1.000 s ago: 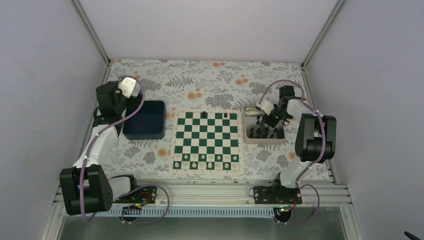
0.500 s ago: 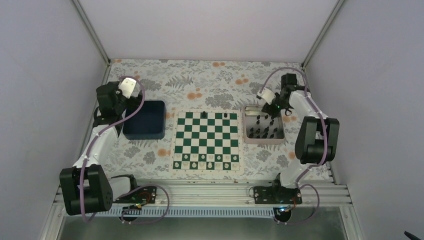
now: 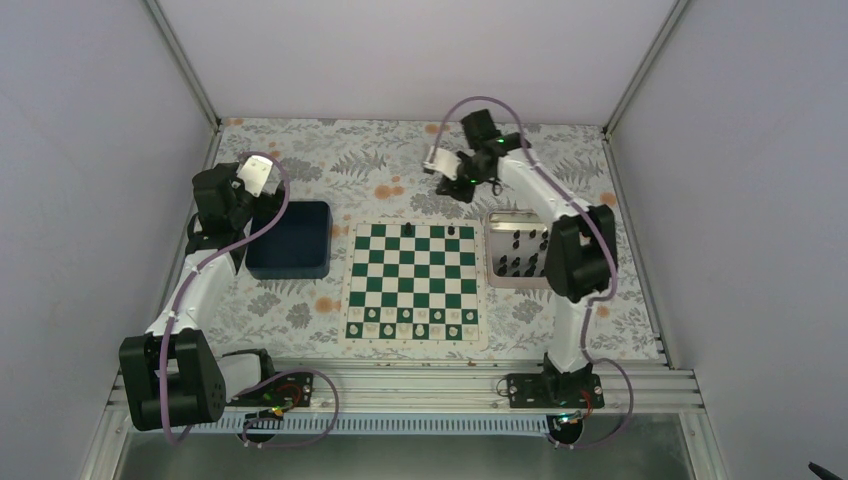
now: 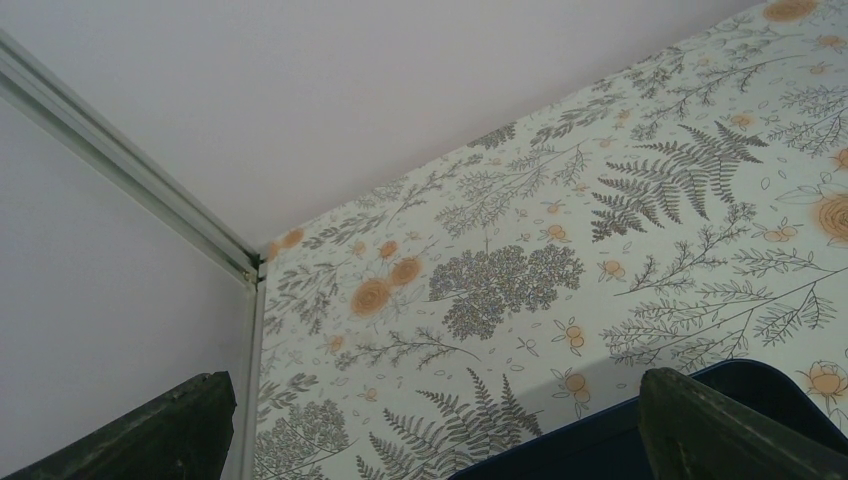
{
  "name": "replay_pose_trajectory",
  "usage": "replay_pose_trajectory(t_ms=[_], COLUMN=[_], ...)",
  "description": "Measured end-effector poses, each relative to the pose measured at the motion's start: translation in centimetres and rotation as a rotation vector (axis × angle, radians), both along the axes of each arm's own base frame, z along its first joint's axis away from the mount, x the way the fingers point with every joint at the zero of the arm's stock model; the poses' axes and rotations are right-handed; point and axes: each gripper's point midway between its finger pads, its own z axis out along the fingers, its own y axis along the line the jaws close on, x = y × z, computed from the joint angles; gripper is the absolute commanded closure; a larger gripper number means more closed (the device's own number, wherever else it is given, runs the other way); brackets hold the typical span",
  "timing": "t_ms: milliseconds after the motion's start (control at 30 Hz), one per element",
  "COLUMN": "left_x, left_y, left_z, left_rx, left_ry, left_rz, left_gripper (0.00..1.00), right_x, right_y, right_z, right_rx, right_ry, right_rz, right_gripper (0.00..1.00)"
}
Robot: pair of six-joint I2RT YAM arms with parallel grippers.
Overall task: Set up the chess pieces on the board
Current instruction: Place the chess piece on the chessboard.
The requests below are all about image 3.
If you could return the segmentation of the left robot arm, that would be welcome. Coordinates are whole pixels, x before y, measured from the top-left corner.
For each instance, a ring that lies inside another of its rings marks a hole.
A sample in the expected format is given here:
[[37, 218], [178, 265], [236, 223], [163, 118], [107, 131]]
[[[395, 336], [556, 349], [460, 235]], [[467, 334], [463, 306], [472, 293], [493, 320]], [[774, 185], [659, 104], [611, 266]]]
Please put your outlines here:
[[241, 393], [263, 405], [278, 391], [278, 377], [264, 350], [217, 356], [202, 331], [239, 272], [257, 217], [277, 222], [288, 205], [287, 182], [264, 187], [278, 166], [264, 153], [221, 163], [192, 179], [196, 214], [179, 282], [156, 320], [118, 350], [128, 410], [139, 431], [186, 428], [218, 421]]

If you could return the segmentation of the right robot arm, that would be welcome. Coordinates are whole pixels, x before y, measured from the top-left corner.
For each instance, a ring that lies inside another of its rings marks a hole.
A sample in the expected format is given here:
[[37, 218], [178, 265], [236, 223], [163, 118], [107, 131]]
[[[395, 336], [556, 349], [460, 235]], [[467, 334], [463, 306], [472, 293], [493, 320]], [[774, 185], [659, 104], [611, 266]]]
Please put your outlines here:
[[615, 293], [615, 215], [606, 205], [576, 197], [543, 165], [524, 132], [503, 134], [487, 110], [461, 121], [470, 154], [433, 144], [422, 166], [441, 176], [436, 192], [470, 202], [477, 185], [499, 182], [511, 188], [545, 224], [548, 246], [544, 275], [556, 300], [554, 342], [543, 360], [541, 391], [565, 407], [587, 388], [592, 359], [586, 347], [595, 302]]

